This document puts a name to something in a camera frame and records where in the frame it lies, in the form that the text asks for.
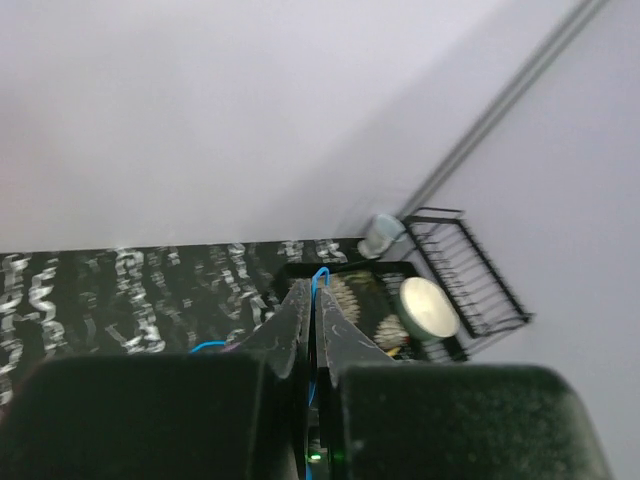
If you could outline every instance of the white panel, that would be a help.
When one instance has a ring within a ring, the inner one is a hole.
[[[619,479],[640,446],[638,18],[606,5],[430,202],[467,210],[538,314],[477,359],[557,369]]]
[[[577,0],[0,6],[0,250],[358,233]]]

